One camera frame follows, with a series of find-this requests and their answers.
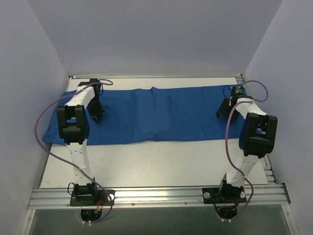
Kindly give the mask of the blue surgical drape cloth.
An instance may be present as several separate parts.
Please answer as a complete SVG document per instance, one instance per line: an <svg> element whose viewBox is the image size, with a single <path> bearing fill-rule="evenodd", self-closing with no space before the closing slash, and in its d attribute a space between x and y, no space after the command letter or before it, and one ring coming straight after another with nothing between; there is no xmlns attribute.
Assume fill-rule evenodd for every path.
<svg viewBox="0 0 313 235"><path fill-rule="evenodd" d="M244 118L231 124L217 117L223 86L174 89L106 90L100 95L104 115L88 119L88 145L143 141L237 139Z"/></svg>

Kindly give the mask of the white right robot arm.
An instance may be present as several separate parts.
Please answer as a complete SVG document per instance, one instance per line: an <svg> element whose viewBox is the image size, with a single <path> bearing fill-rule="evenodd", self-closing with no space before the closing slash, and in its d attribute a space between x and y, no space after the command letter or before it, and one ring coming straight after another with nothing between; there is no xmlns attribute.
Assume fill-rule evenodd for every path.
<svg viewBox="0 0 313 235"><path fill-rule="evenodd" d="M251 170L265 155L274 149L278 118L263 112L250 97L225 98L220 105L217 117L227 118L225 150L231 170L223 177L217 190L218 198L228 202L235 197L243 197L243 186ZM244 118L239 136L240 154L232 162L228 149L229 126L238 116Z"/></svg>

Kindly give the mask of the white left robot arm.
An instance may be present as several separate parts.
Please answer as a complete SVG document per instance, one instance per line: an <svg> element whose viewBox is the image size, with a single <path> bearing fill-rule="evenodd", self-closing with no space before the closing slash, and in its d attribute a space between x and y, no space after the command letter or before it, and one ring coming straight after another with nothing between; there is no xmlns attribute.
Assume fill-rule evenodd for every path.
<svg viewBox="0 0 313 235"><path fill-rule="evenodd" d="M102 84L98 79L81 82L75 94L65 105L57 107L59 136L64 140L74 164L73 196L81 197L87 205L94 205L99 198L87 154L89 122L87 115L99 124L104 114L100 103Z"/></svg>

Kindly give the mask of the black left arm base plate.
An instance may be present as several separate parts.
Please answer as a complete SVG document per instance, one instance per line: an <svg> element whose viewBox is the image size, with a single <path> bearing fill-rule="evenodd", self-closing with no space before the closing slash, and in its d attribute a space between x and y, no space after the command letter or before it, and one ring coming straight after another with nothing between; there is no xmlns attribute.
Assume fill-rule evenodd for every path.
<svg viewBox="0 0 313 235"><path fill-rule="evenodd" d="M110 206L114 204L115 191L109 189L108 193L112 199L112 202L102 189L98 189L96 196L91 194L76 195L74 191L72 191L69 205L72 207Z"/></svg>

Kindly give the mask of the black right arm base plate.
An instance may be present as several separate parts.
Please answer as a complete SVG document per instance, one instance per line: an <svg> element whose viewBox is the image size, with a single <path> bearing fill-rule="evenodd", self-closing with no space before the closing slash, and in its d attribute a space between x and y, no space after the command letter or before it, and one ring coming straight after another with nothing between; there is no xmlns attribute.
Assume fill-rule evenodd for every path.
<svg viewBox="0 0 313 235"><path fill-rule="evenodd" d="M247 201L243 187L219 189L202 188L202 198L205 204L239 204Z"/></svg>

